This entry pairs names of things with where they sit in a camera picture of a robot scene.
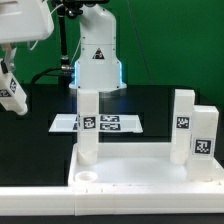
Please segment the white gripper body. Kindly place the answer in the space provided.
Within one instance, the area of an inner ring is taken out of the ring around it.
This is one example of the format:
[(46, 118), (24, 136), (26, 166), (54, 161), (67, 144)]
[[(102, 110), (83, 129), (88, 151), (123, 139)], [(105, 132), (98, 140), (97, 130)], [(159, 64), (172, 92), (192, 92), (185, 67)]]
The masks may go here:
[(0, 0), (0, 44), (45, 40), (53, 30), (47, 0)]

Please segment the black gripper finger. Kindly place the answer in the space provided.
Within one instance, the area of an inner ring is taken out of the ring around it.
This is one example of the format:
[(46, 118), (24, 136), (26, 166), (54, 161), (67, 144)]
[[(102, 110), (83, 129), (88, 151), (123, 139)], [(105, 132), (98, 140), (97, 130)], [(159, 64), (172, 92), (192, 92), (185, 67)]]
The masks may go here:
[(15, 71), (14, 57), (16, 55), (17, 46), (15, 44), (2, 44), (2, 50), (5, 57), (1, 61), (1, 69), (4, 74)]

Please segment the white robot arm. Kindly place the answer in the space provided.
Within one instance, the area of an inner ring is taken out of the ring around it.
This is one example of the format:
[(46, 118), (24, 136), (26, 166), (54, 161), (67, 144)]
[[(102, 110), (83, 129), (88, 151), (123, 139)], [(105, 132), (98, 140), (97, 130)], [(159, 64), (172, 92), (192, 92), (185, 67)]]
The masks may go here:
[[(126, 87), (121, 62), (116, 56), (116, 19), (102, 7), (107, 0), (63, 0), (68, 16), (80, 21), (81, 54), (74, 65), (72, 89), (112, 92)], [(54, 30), (46, 0), (0, 0), (0, 45), (6, 57), (0, 60), (0, 86), (9, 97), (17, 94), (10, 84), (16, 79), (10, 46), (19, 42), (47, 39)]]

